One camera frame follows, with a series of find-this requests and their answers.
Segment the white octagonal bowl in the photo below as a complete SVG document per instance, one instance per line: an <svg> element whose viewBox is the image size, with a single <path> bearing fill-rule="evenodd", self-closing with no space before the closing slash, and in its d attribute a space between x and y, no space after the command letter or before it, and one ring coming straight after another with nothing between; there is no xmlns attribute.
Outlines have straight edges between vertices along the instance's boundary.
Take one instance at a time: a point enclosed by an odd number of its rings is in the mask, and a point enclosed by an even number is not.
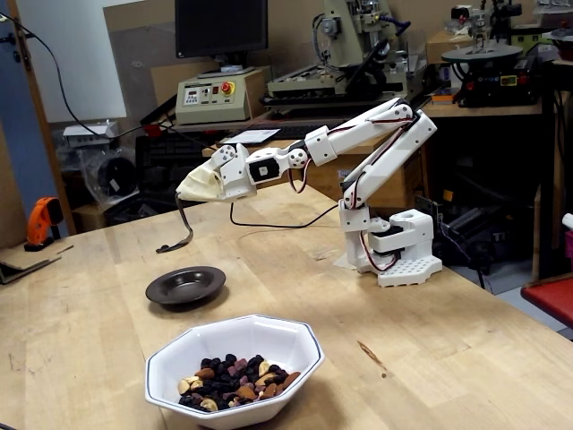
<svg viewBox="0 0 573 430"><path fill-rule="evenodd" d="M203 358L257 354L272 365L301 375L278 397L219 412L201 412L179 405L177 384L193 376ZM285 407L324 361L311 327L268 316L250 315L194 327L153 354L146 365L145 399L171 409L195 424L215 430L231 430L267 421Z"/></svg>

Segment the monitor screen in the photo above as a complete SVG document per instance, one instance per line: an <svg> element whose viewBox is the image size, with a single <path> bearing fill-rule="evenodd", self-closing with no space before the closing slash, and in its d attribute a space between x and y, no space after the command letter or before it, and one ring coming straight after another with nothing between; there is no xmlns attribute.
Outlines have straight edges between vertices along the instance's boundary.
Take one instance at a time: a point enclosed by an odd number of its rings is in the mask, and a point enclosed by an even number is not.
<svg viewBox="0 0 573 430"><path fill-rule="evenodd" d="M268 0L175 0L177 56L268 47Z"/></svg>

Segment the dark plate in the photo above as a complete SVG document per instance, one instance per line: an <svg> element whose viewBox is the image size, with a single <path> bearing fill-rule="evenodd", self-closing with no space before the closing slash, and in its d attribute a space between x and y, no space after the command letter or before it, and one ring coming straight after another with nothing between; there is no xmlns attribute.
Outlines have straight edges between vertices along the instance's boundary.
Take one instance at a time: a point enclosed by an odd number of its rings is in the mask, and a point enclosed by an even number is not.
<svg viewBox="0 0 573 430"><path fill-rule="evenodd" d="M147 298L160 305L182 305L219 292L227 276L214 267L188 267L155 279L147 287Z"/></svg>

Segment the white robotic arm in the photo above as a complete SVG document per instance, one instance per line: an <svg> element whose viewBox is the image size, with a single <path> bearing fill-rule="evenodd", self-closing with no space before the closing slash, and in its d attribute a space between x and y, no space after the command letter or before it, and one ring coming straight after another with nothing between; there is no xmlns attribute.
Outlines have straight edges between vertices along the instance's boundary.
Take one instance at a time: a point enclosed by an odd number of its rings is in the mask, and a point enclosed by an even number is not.
<svg viewBox="0 0 573 430"><path fill-rule="evenodd" d="M177 192L181 200L234 202L255 195L258 184L279 179L289 169L305 171L311 161L321 166L392 133L342 184L339 210L347 257L359 272L378 273L383 287L423 283L441 270L441 261L432 256L432 218L411 210L389 222L371 219L367 201L436 130L421 110L414 112L404 100L393 99L333 130L324 126L309 133L284 150L267 148L249 156L243 145L236 150L226 145L195 169Z"/></svg>

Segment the blue wall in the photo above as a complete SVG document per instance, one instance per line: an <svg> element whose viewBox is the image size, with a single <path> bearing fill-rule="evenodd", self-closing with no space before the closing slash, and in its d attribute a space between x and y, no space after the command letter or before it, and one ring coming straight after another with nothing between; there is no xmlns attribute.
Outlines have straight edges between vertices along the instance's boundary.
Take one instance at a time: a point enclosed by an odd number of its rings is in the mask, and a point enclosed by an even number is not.
<svg viewBox="0 0 573 430"><path fill-rule="evenodd" d="M0 12L8 13L5 0L0 0ZM0 38L10 32L13 32L12 24L0 22ZM38 42L29 40L29 44L32 43ZM0 121L22 204L29 216L39 198L57 196L57 190L24 67L14 61L14 50L15 47L9 43L0 44ZM65 224L60 226L60 230L63 236L67 236Z"/></svg>

